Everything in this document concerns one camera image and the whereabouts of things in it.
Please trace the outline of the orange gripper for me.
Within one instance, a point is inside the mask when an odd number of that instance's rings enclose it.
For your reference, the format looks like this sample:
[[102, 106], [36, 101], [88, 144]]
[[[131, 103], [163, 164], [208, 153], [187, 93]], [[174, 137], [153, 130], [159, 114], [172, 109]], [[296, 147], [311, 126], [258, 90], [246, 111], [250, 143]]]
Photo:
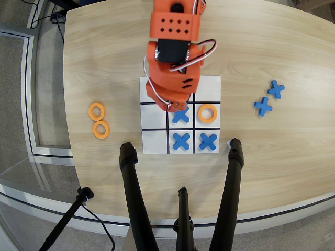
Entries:
[[155, 58], [158, 43], [150, 41], [147, 46], [150, 79], [146, 83], [148, 97], [167, 112], [184, 111], [188, 107], [189, 93], [196, 93], [200, 79], [200, 69], [204, 59], [187, 67], [186, 73], [170, 72], [171, 63]]

